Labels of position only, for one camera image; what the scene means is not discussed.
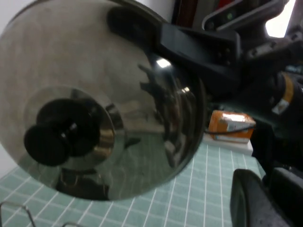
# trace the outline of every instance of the orange box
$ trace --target orange box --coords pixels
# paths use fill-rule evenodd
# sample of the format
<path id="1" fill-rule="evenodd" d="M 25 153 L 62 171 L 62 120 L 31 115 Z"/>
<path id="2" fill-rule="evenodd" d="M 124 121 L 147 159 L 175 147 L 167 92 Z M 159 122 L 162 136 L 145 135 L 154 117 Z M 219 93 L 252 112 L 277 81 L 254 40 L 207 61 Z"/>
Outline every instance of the orange box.
<path id="1" fill-rule="evenodd" d="M 256 125 L 256 122 L 244 113 L 233 113 L 226 111 L 213 111 L 208 130 L 209 131 L 234 131 Z M 244 130 L 232 134 L 211 135 L 214 140 L 223 140 L 228 142 L 248 143 L 253 129 Z"/>

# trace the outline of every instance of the lid knob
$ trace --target lid knob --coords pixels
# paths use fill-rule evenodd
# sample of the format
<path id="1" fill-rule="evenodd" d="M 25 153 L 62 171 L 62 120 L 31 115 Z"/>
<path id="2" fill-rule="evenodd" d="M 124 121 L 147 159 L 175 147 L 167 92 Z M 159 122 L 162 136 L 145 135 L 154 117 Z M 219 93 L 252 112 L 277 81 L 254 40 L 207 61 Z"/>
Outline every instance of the lid knob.
<path id="1" fill-rule="evenodd" d="M 87 101 L 67 99 L 47 103 L 36 125 L 24 136 L 24 146 L 38 163 L 58 166 L 69 157 L 88 154 L 98 143 L 98 122 L 89 113 Z"/>
<path id="2" fill-rule="evenodd" d="M 38 163 L 58 166 L 67 161 L 72 145 L 64 131 L 52 124 L 38 124 L 27 130 L 24 145 L 29 155 Z"/>

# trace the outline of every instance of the yellow label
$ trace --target yellow label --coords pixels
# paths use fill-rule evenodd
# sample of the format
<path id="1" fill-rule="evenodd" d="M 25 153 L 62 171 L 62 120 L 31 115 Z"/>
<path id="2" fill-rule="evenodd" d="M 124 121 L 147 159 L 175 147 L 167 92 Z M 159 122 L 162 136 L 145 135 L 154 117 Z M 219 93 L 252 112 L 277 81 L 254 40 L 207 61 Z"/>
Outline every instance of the yellow label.
<path id="1" fill-rule="evenodd" d="M 294 84 L 287 73 L 282 72 L 282 75 L 285 79 L 285 92 L 283 99 L 290 103 L 294 97 Z"/>
<path id="2" fill-rule="evenodd" d="M 285 79 L 285 92 L 281 100 L 277 103 L 277 105 L 272 109 L 272 112 L 280 115 L 283 113 L 291 103 L 294 97 L 294 84 L 290 79 L 289 75 L 285 72 L 281 72 Z"/>

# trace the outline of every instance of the stainless steel lid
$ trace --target stainless steel lid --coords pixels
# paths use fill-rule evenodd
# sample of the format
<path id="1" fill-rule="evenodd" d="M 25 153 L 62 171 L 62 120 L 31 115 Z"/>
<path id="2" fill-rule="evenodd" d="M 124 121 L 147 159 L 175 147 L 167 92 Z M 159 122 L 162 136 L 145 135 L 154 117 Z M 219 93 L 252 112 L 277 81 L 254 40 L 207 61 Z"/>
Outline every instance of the stainless steel lid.
<path id="1" fill-rule="evenodd" d="M 0 37 L 0 141 L 35 179 L 91 200 L 178 174 L 205 126 L 202 82 L 153 49 L 165 23 L 130 0 L 40 0 Z"/>

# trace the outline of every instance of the wire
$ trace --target wire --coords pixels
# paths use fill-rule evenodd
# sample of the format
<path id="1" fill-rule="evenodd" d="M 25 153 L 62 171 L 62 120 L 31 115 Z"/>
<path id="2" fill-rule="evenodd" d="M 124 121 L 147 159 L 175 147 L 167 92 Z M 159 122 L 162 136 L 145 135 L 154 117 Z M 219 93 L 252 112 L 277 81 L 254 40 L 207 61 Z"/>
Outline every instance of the wire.
<path id="1" fill-rule="evenodd" d="M 240 131 L 245 131 L 245 130 L 249 130 L 249 129 L 254 129 L 255 126 L 249 126 L 243 129 L 237 129 L 237 130 L 233 130 L 233 131 L 209 131 L 209 130 L 205 130 L 204 133 L 209 134 L 209 135 L 226 135 L 226 134 L 233 134 L 236 132 L 240 132 Z"/>

